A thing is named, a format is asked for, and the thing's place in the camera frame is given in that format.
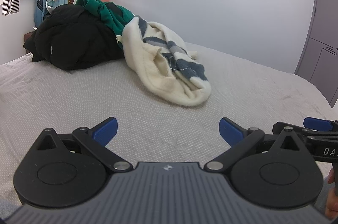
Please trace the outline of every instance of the bed sheet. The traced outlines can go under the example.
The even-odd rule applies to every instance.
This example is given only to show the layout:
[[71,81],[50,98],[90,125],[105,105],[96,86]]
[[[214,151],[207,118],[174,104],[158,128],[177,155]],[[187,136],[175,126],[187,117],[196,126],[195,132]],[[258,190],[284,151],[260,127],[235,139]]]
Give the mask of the bed sheet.
[[[134,166],[138,161],[198,161],[203,166],[229,148],[218,123],[228,117],[244,128],[271,133],[277,121],[302,125],[307,116],[338,119],[317,88],[294,74],[219,51],[198,52],[212,94],[194,108],[151,94],[124,60],[63,71],[27,54],[0,66],[0,198],[19,204],[12,185],[16,167],[44,128],[57,133],[118,120],[107,145]],[[321,164],[327,174],[329,164]]]

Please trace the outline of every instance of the triangular cutout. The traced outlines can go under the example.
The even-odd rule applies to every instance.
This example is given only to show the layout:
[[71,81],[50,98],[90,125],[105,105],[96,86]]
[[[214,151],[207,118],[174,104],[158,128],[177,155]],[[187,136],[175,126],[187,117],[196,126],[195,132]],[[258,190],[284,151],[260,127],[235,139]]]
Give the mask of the triangular cutout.
[[50,149],[55,149],[56,144],[50,135],[46,135],[43,140],[41,141],[38,151],[43,151],[43,150],[50,150]]
[[299,151],[296,142],[293,140],[291,136],[285,137],[281,149]]

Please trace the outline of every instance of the door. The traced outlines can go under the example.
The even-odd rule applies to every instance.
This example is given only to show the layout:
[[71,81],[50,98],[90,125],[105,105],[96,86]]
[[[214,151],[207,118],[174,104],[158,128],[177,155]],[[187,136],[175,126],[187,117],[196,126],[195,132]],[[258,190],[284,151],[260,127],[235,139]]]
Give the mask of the door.
[[314,84],[333,107],[338,98],[338,0],[316,0],[295,74]]

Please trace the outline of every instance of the gray ribbed plate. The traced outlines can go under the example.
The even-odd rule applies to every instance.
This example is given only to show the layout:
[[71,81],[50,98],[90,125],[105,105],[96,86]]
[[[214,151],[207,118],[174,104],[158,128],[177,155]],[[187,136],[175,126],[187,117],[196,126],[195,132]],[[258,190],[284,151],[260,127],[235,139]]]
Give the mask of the gray ribbed plate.
[[313,207],[273,211],[238,196],[221,174],[198,163],[139,163],[112,176],[106,188],[76,207],[24,205],[7,224],[329,224]]

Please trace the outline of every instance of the black jacket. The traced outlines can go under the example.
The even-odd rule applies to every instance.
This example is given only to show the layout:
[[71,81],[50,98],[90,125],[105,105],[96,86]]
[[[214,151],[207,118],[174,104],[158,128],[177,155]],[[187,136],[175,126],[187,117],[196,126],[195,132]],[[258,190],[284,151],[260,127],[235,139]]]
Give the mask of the black jacket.
[[47,60],[63,70],[84,69],[123,57],[114,32],[79,5],[55,8],[25,42],[32,62]]

